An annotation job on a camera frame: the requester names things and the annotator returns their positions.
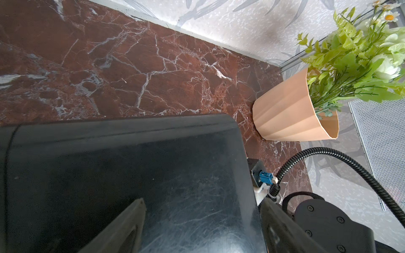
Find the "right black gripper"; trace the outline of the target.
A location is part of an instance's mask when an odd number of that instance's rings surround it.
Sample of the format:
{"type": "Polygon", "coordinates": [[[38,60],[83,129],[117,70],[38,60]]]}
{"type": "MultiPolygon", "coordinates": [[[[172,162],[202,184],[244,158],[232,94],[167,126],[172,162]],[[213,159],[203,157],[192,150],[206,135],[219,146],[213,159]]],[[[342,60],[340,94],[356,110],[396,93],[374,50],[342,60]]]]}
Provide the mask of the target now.
{"type": "Polygon", "coordinates": [[[293,220],[305,233],[329,253],[396,253],[374,239],[369,227],[349,218],[344,211],[312,192],[300,191],[288,195],[282,209],[288,212],[289,201],[296,196],[309,196],[293,214],[293,220]]]}

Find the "black drawer unit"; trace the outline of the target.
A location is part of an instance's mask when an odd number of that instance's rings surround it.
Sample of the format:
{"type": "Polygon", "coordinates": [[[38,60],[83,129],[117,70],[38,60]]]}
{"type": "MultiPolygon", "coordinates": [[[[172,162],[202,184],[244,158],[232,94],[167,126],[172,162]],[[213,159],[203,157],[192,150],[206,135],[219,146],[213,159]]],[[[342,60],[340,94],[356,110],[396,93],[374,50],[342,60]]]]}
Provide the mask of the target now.
{"type": "Polygon", "coordinates": [[[140,253],[266,252],[229,115],[1,128],[1,252],[77,253],[140,198],[140,253]]]}

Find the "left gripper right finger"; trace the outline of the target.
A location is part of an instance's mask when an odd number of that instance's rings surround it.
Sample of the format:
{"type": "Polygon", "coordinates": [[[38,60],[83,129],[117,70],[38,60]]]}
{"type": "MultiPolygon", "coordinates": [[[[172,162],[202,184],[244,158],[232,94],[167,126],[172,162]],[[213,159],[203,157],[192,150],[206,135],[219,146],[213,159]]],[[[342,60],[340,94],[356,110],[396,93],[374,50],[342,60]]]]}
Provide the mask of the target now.
{"type": "Polygon", "coordinates": [[[270,198],[260,206],[262,231],[269,253],[324,253],[325,250],[311,239],[270,198]]]}

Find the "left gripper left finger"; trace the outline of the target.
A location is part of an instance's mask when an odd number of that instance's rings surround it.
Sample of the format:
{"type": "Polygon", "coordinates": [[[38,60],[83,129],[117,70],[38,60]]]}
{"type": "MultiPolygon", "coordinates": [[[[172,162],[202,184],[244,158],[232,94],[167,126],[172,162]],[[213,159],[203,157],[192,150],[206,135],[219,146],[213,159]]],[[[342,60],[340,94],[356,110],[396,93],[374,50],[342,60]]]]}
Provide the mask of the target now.
{"type": "Polygon", "coordinates": [[[80,252],[137,253],[141,247],[146,211],[144,200],[135,200],[80,252]]]}

